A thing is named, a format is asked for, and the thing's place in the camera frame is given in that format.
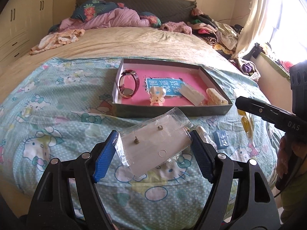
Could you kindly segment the person's right hand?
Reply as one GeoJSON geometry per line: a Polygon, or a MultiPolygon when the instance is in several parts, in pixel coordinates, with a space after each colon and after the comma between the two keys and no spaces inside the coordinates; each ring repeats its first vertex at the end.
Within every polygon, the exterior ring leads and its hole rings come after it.
{"type": "MultiPolygon", "coordinates": [[[[279,178],[282,178],[283,175],[288,173],[288,161],[290,159],[290,154],[287,154],[286,147],[287,147],[287,139],[286,136],[283,136],[279,142],[279,149],[277,153],[276,172],[279,178]]],[[[290,148],[295,155],[301,157],[300,154],[301,146],[297,142],[292,142],[290,148]]]]}

